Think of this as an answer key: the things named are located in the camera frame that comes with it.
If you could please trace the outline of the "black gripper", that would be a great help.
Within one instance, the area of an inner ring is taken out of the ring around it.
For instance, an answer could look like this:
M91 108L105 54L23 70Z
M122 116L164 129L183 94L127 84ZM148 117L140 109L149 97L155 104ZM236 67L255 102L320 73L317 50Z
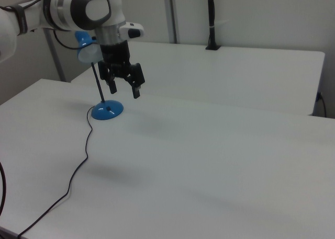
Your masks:
M130 84L134 99L139 98L140 88L145 79L141 65L130 64L128 41L115 45L100 45L100 49L103 60L98 62L99 76L109 86L110 93L117 92L114 79L120 77Z

